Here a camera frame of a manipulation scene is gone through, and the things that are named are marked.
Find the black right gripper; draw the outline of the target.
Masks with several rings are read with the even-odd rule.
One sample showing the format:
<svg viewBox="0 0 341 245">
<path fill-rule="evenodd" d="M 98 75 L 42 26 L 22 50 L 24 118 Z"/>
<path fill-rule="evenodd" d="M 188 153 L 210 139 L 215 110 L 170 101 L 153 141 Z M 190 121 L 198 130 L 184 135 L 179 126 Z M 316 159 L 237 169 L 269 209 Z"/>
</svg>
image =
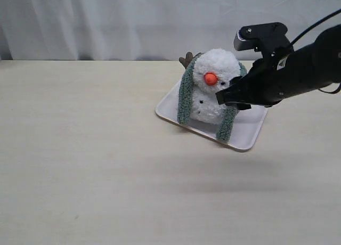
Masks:
<svg viewBox="0 0 341 245">
<path fill-rule="evenodd" d="M 239 110 L 251 105 L 271 107 L 284 99 L 340 84 L 340 26 L 323 31 L 314 42 L 296 51 L 278 51 L 269 59 L 258 59 L 243 78 L 215 93 L 217 102 Z"/>
</svg>

